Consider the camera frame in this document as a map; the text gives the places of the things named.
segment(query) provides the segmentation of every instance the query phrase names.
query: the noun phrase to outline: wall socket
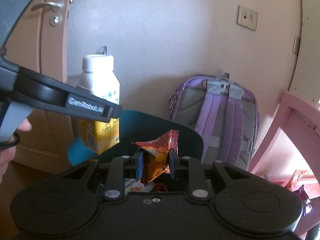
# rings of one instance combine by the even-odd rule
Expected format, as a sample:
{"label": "wall socket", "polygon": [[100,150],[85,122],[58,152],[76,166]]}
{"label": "wall socket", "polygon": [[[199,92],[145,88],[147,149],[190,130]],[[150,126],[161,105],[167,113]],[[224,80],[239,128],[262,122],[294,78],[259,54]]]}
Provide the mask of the wall socket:
{"label": "wall socket", "polygon": [[237,23],[245,28],[256,31],[258,12],[239,5]]}

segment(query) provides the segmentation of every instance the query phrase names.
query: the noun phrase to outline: yellow and white bottle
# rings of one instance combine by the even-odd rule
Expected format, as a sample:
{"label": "yellow and white bottle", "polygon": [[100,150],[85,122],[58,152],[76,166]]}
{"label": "yellow and white bottle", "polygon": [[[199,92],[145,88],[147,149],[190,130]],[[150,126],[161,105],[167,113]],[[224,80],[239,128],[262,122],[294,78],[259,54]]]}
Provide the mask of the yellow and white bottle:
{"label": "yellow and white bottle", "polygon": [[[77,88],[119,104],[120,83],[113,73],[113,63],[111,55],[84,57]],[[79,128],[84,145],[97,154],[119,142],[119,119],[111,118],[109,123],[80,119]]]}

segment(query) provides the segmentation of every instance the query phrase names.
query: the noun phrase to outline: purple backpack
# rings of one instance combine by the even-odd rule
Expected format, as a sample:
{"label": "purple backpack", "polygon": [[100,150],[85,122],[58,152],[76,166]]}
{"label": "purple backpack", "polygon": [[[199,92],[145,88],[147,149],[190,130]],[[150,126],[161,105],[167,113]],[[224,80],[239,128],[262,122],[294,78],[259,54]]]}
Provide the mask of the purple backpack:
{"label": "purple backpack", "polygon": [[222,73],[188,79],[169,100],[171,119],[201,135],[202,163],[222,160],[248,170],[259,128],[257,102],[229,78]]}

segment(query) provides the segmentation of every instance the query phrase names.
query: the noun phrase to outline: hand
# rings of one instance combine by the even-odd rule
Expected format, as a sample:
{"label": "hand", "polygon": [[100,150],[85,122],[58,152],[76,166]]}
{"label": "hand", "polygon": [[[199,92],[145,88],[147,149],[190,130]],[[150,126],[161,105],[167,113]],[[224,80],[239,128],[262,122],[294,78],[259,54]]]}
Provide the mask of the hand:
{"label": "hand", "polygon": [[[31,128],[32,128],[31,123],[28,121],[28,119],[25,119],[19,125],[18,130],[30,131]],[[13,160],[15,153],[16,153],[15,146],[9,149],[0,151],[0,183],[2,182],[2,176],[7,171],[9,162]]]}

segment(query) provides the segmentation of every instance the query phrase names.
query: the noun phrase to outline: gray gripper handle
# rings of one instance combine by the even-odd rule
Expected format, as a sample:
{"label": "gray gripper handle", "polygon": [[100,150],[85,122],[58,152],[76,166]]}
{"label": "gray gripper handle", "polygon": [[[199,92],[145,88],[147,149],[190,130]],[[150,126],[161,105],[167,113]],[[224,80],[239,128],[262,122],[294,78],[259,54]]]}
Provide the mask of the gray gripper handle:
{"label": "gray gripper handle", "polygon": [[31,112],[31,106],[11,102],[0,126],[0,143],[9,141],[18,126]]}

